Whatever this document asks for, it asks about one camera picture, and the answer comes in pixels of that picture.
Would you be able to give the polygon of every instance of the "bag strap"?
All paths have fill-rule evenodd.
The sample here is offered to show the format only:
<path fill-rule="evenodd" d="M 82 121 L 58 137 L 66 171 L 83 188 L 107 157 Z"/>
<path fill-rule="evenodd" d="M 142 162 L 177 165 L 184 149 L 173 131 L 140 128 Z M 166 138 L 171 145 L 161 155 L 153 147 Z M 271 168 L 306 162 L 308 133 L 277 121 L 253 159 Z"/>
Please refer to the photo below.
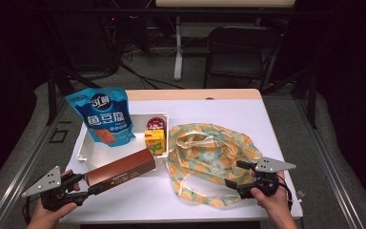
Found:
<path fill-rule="evenodd" d="M 173 166 L 171 166 L 170 163 L 166 164 L 168 170 L 171 174 L 173 174 Z M 186 198 L 192 202 L 202 203 L 202 204 L 208 204 L 216 207 L 222 207 L 231 205 L 235 202 L 238 202 L 241 200 L 240 195 L 222 195 L 222 196 L 206 196 L 202 194 L 199 191 L 196 191 L 195 189 L 187 186 L 185 184 L 185 180 L 191 175 L 190 172 L 187 171 L 187 169 L 180 169 L 180 172 L 185 174 L 183 176 L 183 179 L 178 179 L 174 176 L 172 176 L 172 185 L 174 188 L 174 191 L 178 196 L 181 196 L 183 198 Z"/>

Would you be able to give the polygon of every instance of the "brown box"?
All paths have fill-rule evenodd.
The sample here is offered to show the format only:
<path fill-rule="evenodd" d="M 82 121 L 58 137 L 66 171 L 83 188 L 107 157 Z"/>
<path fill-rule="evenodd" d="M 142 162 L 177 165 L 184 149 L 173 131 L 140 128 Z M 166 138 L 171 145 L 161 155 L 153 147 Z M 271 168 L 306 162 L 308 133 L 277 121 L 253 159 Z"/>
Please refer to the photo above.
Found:
<path fill-rule="evenodd" d="M 85 179 L 91 187 L 103 185 L 104 192 L 154 168 L 153 154 L 146 148 L 86 173 Z"/>

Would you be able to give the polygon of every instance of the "yellow juice box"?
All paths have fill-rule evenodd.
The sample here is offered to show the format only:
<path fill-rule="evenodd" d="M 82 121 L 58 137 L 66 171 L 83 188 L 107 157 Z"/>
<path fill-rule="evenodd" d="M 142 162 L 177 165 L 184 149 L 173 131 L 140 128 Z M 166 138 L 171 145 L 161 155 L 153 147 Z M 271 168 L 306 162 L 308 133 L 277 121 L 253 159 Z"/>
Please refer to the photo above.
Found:
<path fill-rule="evenodd" d="M 145 145 L 155 156 L 162 155 L 162 153 L 166 151 L 165 140 L 166 139 L 164 130 L 145 131 Z"/>

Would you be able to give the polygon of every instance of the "food package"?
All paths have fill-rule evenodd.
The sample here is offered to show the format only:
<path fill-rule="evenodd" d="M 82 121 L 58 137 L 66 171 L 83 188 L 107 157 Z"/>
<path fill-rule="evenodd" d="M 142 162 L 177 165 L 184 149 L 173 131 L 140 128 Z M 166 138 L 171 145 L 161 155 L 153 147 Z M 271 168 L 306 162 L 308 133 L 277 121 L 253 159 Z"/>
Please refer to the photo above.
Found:
<path fill-rule="evenodd" d="M 88 88 L 65 98 L 83 118 L 95 142 L 115 147 L 129 143 L 134 137 L 124 89 Z"/>

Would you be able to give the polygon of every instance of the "tote bag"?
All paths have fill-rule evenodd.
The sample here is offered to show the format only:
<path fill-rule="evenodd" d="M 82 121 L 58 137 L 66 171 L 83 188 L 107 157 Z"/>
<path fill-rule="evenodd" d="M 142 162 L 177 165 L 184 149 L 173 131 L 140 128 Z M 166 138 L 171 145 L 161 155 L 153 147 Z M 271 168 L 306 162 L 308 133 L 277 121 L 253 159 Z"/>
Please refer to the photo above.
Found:
<path fill-rule="evenodd" d="M 225 179 L 238 184 L 252 183 L 249 170 L 236 167 L 237 160 L 257 163 L 263 155 L 247 135 L 213 124 L 192 123 L 170 131 L 167 168 L 177 195 L 193 202 L 227 206 L 240 195 L 206 196 L 185 184 L 189 175 L 225 185 Z"/>

